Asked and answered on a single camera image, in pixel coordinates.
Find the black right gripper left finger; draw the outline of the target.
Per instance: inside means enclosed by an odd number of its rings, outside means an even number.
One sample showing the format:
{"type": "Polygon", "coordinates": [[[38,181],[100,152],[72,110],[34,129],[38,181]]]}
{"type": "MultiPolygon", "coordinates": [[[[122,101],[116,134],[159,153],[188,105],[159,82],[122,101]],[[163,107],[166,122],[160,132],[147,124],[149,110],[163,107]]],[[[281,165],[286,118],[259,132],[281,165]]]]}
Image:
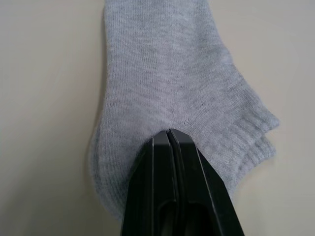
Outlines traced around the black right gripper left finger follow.
{"type": "Polygon", "coordinates": [[[173,150],[166,131],[153,136],[129,181],[123,236],[159,236],[166,212],[176,203],[173,150]]]}

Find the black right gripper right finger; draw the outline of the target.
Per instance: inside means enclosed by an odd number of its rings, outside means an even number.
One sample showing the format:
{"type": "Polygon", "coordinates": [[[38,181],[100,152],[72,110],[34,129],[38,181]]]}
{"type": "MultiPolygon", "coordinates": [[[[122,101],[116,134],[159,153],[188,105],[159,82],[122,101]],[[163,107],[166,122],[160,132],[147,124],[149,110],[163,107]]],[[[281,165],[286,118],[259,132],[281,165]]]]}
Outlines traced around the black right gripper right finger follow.
{"type": "Polygon", "coordinates": [[[169,130],[177,177],[175,236],[236,236],[238,217],[223,180],[191,137],[169,130]]]}

